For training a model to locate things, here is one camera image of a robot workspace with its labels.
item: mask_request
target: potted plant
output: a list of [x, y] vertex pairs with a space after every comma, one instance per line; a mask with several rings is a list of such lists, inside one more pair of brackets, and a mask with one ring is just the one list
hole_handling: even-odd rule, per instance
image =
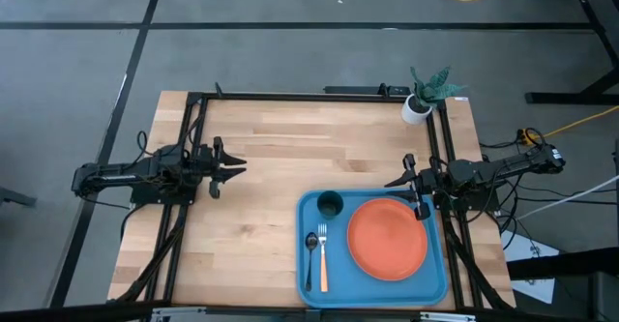
[[418, 76], [414, 67], [410, 72], [415, 79], [413, 94], [406, 98], [402, 106], [402, 119], [408, 124], [421, 124], [426, 120], [433, 108], [441, 101], [455, 96], [465, 86], [446, 84], [450, 67], [445, 67], [439, 73], [433, 75], [429, 82], [424, 83]]

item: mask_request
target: blue tray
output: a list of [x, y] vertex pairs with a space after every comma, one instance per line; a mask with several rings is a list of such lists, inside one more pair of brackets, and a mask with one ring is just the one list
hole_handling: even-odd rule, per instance
[[[429, 197], [424, 196], [432, 215], [424, 220], [427, 233], [427, 255], [421, 268], [411, 277], [400, 281], [384, 281], [364, 273], [355, 263], [348, 250], [346, 232], [353, 213], [364, 203], [374, 198], [393, 198], [378, 190], [336, 190], [344, 200], [343, 210], [332, 220], [324, 220], [318, 212], [316, 201], [324, 190], [305, 193], [297, 206], [297, 289], [303, 301], [311, 307], [402, 307], [429, 306], [438, 304], [447, 293], [443, 252]], [[317, 233], [317, 225], [327, 223], [325, 245], [329, 292], [320, 291], [320, 247], [312, 252], [311, 285], [306, 291], [310, 254], [305, 247], [305, 238], [311, 231]]]

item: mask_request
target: black cup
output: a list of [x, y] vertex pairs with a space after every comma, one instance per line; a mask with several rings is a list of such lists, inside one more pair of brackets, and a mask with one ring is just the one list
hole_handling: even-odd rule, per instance
[[318, 196], [318, 211], [327, 220], [339, 215], [344, 208], [344, 200], [332, 190], [327, 190]]

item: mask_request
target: spoon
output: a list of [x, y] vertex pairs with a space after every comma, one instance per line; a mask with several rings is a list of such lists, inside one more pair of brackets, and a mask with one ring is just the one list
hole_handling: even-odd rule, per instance
[[318, 237], [315, 233], [311, 232], [306, 237], [306, 247], [309, 249], [309, 268], [308, 268], [308, 280], [306, 281], [306, 290], [311, 291], [311, 252], [318, 246]]

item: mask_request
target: white cable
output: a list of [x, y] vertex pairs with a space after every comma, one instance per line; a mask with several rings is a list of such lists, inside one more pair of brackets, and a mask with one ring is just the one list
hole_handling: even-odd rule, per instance
[[522, 215], [522, 216], [520, 216], [520, 217], [516, 218], [516, 220], [523, 220], [523, 219], [525, 219], [525, 218], [527, 218], [527, 217], [529, 217], [529, 216], [531, 216], [531, 215], [533, 215], [533, 214], [536, 214], [536, 213], [541, 212], [541, 211], [543, 211], [543, 210], [549, 209], [550, 207], [554, 207], [554, 206], [559, 205], [559, 204], [562, 204], [562, 203], [564, 203], [564, 202], [568, 202], [568, 201], [570, 201], [570, 200], [574, 200], [575, 198], [579, 198], [579, 197], [581, 197], [581, 196], [583, 196], [583, 195], [588, 194], [589, 192], [592, 192], [592, 191], [598, 190], [599, 188], [605, 187], [605, 186], [607, 186], [607, 185], [611, 184], [612, 182], [614, 182], [614, 181], [616, 181], [616, 180], [618, 180], [618, 179], [619, 179], [619, 175], [614, 176], [613, 178], [611, 178], [611, 179], [607, 180], [606, 182], [604, 182], [604, 183], [602, 183], [602, 184], [600, 184], [600, 185], [598, 185], [598, 186], [593, 187], [593, 188], [592, 188], [592, 189], [590, 189], [590, 190], [583, 191], [583, 192], [581, 192], [581, 193], [579, 193], [579, 194], [576, 194], [576, 195], [574, 195], [574, 196], [566, 197], [566, 198], [564, 198], [563, 200], [555, 201], [555, 202], [553, 202], [553, 203], [551, 203], [551, 204], [545, 205], [544, 207], [540, 207], [540, 208], [539, 208], [539, 209], [537, 209], [537, 210], [533, 210], [533, 211], [531, 211], [531, 212], [529, 212], [529, 213], [526, 213], [526, 214], [524, 214], [524, 215]]

